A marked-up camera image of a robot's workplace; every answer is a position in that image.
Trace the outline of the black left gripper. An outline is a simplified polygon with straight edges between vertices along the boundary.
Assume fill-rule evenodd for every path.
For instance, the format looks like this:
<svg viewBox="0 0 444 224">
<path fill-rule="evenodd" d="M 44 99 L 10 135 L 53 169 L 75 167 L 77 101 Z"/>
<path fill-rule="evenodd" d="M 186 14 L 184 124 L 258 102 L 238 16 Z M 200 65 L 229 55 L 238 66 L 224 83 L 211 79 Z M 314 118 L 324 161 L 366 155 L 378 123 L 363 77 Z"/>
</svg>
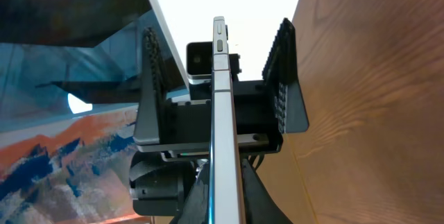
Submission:
<svg viewBox="0 0 444 224">
<path fill-rule="evenodd" d="M 163 59 L 156 32 L 142 38 L 140 101 L 129 173 L 133 209 L 141 216 L 179 214 L 210 156 L 211 86 L 194 85 L 191 98 L 174 103 L 165 91 Z M 283 138 L 260 80 L 234 81 L 234 113 L 240 155 L 252 162 L 280 151 Z"/>
</svg>

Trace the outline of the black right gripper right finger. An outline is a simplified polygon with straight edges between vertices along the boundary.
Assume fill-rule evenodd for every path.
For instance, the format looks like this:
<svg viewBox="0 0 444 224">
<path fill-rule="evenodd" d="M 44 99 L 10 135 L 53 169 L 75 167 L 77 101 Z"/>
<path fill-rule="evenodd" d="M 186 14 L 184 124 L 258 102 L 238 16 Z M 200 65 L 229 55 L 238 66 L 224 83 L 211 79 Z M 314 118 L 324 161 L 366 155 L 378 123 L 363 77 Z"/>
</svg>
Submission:
<svg viewBox="0 0 444 224">
<path fill-rule="evenodd" d="M 247 159 L 241 162 L 246 222 L 248 224 L 292 224 L 275 204 Z"/>
</svg>

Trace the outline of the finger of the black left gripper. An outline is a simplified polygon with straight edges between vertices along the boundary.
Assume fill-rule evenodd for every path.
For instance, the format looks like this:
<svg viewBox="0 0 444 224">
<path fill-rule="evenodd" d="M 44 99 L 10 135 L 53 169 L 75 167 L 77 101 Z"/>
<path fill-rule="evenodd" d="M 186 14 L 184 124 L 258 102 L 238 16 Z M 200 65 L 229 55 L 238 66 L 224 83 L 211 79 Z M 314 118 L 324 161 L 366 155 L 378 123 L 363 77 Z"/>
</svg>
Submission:
<svg viewBox="0 0 444 224">
<path fill-rule="evenodd" d="M 281 133 L 306 132 L 309 120 L 298 77 L 296 30 L 287 18 L 277 30 L 262 78 L 278 130 Z"/>
</svg>

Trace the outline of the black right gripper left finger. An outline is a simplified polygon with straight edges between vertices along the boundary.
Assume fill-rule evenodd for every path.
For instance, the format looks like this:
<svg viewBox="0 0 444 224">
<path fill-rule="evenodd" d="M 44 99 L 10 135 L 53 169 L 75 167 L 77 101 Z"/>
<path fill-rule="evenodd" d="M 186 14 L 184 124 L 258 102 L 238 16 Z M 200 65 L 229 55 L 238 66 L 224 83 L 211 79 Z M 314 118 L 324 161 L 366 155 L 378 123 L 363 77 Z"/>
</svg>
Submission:
<svg viewBox="0 0 444 224">
<path fill-rule="evenodd" d="M 185 201 L 182 211 L 170 224 L 208 224 L 210 166 L 201 166 L 198 177 Z"/>
</svg>

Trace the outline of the black flip smartphone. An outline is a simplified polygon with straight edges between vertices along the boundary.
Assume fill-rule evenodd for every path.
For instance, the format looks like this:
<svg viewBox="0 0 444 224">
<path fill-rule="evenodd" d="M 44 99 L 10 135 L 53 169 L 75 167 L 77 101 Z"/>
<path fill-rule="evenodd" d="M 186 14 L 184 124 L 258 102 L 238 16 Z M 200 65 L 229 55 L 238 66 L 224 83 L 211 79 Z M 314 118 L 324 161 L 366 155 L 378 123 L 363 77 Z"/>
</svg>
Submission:
<svg viewBox="0 0 444 224">
<path fill-rule="evenodd" d="M 214 18 L 209 222 L 246 222 L 225 18 Z"/>
</svg>

